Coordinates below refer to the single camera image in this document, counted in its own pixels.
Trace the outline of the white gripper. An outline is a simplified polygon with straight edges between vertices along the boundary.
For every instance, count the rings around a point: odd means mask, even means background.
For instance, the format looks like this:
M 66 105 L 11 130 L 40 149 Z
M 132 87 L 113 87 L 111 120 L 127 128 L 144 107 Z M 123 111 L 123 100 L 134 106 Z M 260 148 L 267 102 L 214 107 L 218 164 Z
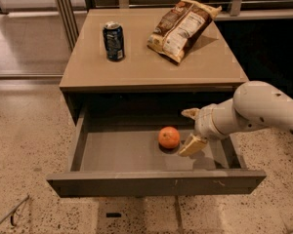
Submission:
M 222 134 L 213 121 L 213 110 L 215 104 L 207 105 L 199 108 L 185 109 L 181 112 L 184 117 L 194 120 L 194 129 L 198 136 L 190 134 L 183 146 L 178 151 L 178 155 L 182 157 L 190 156 L 207 145 L 206 139 L 224 139 L 227 135 Z

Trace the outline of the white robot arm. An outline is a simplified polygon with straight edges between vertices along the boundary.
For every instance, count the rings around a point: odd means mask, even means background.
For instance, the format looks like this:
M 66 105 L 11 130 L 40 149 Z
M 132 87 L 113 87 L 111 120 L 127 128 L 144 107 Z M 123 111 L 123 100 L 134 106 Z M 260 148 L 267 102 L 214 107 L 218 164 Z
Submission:
M 202 150 L 209 141 L 238 132 L 275 127 L 293 135 L 293 99 L 262 81 L 245 82 L 232 98 L 202 108 L 185 109 L 182 115 L 194 121 L 194 133 L 178 151 L 182 157 Z

